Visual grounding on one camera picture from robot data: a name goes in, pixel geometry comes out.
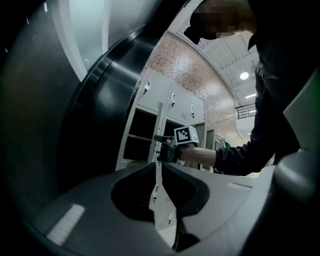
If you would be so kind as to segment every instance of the dark jacket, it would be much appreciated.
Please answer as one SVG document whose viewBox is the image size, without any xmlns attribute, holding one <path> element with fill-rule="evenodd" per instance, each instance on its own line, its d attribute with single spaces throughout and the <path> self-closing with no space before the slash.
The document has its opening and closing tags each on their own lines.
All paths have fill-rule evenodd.
<svg viewBox="0 0 320 256">
<path fill-rule="evenodd" d="M 256 45 L 261 64 L 255 71 L 254 128 L 247 144 L 217 150 L 214 167 L 229 175 L 260 172 L 274 153 L 277 164 L 299 149 L 283 111 L 319 64 L 319 37 L 308 37 L 317 33 L 310 11 L 304 12 L 301 4 L 292 2 L 277 4 L 287 1 L 262 1 L 264 5 L 256 2 L 261 3 L 249 1 L 257 19 L 257 31 L 248 47 Z"/>
</svg>

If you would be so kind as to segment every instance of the white ceiling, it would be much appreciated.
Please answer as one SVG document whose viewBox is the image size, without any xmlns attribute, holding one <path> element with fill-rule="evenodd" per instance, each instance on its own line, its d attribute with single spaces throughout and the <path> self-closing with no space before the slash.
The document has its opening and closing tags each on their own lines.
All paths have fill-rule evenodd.
<svg viewBox="0 0 320 256">
<path fill-rule="evenodd" d="M 180 21 L 178 30 L 171 30 L 171 32 L 197 49 L 212 64 L 229 86 L 238 106 L 253 103 L 255 97 L 246 98 L 247 95 L 256 93 L 255 68 L 258 66 L 259 57 L 256 46 L 248 51 L 248 43 L 252 34 L 246 31 L 216 40 L 202 39 L 198 45 L 195 45 L 183 34 L 190 26 L 190 15 L 189 13 L 187 17 L 186 15 L 177 17 L 184 21 Z M 246 80 L 240 79 L 240 74 L 243 72 L 249 73 Z"/>
</svg>

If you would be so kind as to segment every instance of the red brick wall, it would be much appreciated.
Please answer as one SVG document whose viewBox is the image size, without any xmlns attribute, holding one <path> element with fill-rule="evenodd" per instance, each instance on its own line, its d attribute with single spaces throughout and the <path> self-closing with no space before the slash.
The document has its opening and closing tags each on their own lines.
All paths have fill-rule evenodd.
<svg viewBox="0 0 320 256">
<path fill-rule="evenodd" d="M 146 67 L 156 70 L 203 100 L 208 129 L 234 146 L 246 143 L 236 128 L 233 95 L 214 68 L 178 36 L 164 34 Z"/>
</svg>

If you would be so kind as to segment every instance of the person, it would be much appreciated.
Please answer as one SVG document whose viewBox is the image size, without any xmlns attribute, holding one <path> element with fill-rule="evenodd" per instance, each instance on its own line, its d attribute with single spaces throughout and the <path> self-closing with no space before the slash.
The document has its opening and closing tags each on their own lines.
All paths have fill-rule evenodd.
<svg viewBox="0 0 320 256">
<path fill-rule="evenodd" d="M 228 175 L 260 172 L 275 154 L 274 164 L 300 145 L 283 112 L 318 66 L 319 28 L 309 1 L 205 0 L 190 18 L 185 35 L 213 40 L 242 31 L 253 35 L 259 66 L 255 70 L 254 128 L 243 146 L 217 151 L 182 147 L 180 160 L 212 166 Z"/>
</svg>

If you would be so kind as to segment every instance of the locker handle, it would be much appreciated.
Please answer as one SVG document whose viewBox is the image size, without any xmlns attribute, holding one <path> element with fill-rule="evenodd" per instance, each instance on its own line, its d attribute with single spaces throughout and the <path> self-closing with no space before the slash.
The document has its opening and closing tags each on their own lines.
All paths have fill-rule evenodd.
<svg viewBox="0 0 320 256">
<path fill-rule="evenodd" d="M 172 105 L 172 107 L 174 106 L 174 104 L 176 104 L 176 95 L 174 93 L 172 93 L 172 96 L 171 96 L 171 105 Z"/>
<path fill-rule="evenodd" d="M 151 86 L 151 82 L 150 81 L 147 81 L 145 86 L 144 86 L 144 92 L 143 94 L 145 94 L 147 91 L 150 90 L 150 86 Z"/>
</svg>

